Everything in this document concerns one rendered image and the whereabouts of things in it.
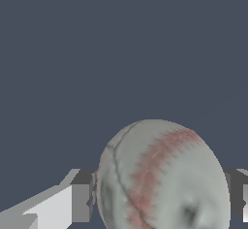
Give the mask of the white baseball with red stitching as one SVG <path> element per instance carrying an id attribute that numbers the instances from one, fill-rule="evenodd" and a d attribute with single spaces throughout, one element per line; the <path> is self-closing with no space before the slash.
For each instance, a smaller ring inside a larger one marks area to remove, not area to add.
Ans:
<path id="1" fill-rule="evenodd" d="M 224 171 L 193 130 L 162 119 L 121 129 L 97 172 L 97 203 L 107 229 L 229 229 Z"/>

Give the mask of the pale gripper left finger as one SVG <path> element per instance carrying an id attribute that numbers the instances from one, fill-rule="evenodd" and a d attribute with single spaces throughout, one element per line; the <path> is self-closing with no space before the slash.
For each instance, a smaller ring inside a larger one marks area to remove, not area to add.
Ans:
<path id="1" fill-rule="evenodd" d="M 55 185 L 0 212 L 0 229 L 68 229 L 89 222 L 96 202 L 96 171 L 72 169 Z"/>

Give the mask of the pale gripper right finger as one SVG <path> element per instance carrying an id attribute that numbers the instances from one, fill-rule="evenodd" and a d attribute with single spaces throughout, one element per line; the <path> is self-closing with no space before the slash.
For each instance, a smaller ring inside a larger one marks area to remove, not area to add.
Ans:
<path id="1" fill-rule="evenodd" d="M 248 222 L 248 171 L 225 169 L 231 197 L 232 212 L 243 222 Z"/>

